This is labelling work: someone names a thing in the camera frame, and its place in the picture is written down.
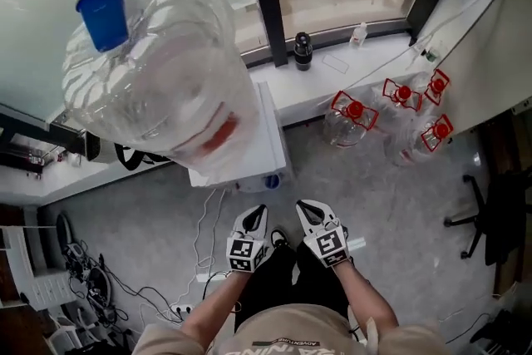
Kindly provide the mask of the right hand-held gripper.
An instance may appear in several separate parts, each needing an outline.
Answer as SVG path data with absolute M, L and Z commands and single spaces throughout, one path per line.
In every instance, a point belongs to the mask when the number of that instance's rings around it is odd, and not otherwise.
M 303 242 L 324 267 L 349 260 L 344 227 L 329 205 L 317 200 L 298 200 L 295 209 L 305 235 Z

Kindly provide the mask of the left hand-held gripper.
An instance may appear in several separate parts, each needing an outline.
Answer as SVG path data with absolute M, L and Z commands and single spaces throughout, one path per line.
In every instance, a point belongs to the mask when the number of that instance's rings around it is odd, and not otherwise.
M 269 255 L 268 208 L 256 205 L 240 214 L 227 238 L 226 259 L 232 272 L 253 273 Z

